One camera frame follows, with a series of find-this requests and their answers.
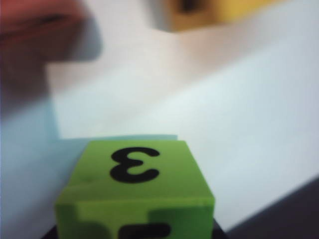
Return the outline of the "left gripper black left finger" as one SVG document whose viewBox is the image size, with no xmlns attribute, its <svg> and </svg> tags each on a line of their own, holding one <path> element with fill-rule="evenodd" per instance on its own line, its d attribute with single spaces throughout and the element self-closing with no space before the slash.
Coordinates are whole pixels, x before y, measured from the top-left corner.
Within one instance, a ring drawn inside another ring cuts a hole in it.
<svg viewBox="0 0 319 239">
<path fill-rule="evenodd" d="M 59 239 L 57 226 L 54 225 L 41 239 Z"/>
</svg>

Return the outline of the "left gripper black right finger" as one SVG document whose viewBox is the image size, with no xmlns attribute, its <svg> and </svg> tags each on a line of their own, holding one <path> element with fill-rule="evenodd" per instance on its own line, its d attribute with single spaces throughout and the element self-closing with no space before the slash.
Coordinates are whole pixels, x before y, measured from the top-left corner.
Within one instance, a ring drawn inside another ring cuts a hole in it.
<svg viewBox="0 0 319 239">
<path fill-rule="evenodd" d="M 229 239 L 228 235 L 224 232 L 216 219 L 213 219 L 212 239 Z"/>
</svg>

